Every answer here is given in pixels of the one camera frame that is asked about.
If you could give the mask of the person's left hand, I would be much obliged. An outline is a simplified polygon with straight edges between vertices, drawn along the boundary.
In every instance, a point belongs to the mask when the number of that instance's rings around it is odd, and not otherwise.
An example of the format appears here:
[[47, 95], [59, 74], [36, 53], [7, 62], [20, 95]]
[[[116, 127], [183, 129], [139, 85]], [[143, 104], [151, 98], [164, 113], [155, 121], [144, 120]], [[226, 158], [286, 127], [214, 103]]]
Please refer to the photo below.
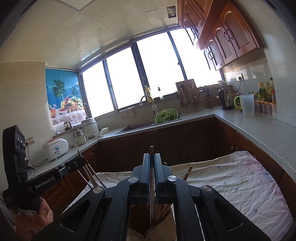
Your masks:
[[31, 240], [37, 231], [41, 231], [53, 221], [53, 211], [44, 198], [41, 198], [36, 214], [19, 212], [16, 216], [15, 232], [20, 240]]

